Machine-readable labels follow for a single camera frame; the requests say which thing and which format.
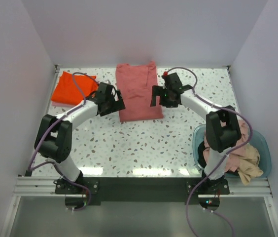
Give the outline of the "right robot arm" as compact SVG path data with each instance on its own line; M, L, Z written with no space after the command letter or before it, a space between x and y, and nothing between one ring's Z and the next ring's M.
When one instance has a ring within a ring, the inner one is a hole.
M157 104L166 108L183 105L206 121L206 141L210 152L203 170L206 179L201 181L201 189L212 194L218 189L218 181L224 176L227 152L236 146L241 138L237 112L232 106L223 107L196 94L195 87L183 85L178 74L164 72L163 86L152 87L152 107Z

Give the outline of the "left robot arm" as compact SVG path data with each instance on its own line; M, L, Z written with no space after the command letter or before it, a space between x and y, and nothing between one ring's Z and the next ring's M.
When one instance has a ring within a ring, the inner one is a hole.
M99 83L97 90L84 97L76 106L56 116L46 114L41 119L30 163L33 163L36 154L40 154L48 159L48 163L53 163L67 180L66 188L71 193L81 192L83 174L70 156L73 131L88 119L123 109L125 104L121 91L111 84Z

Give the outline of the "dusty red t shirt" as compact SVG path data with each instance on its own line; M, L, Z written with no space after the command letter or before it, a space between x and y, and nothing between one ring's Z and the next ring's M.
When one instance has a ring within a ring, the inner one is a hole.
M125 109L119 111L121 122L164 117L161 106L150 105L152 87L158 84L156 65L153 61L139 66L119 64L115 77L125 104Z

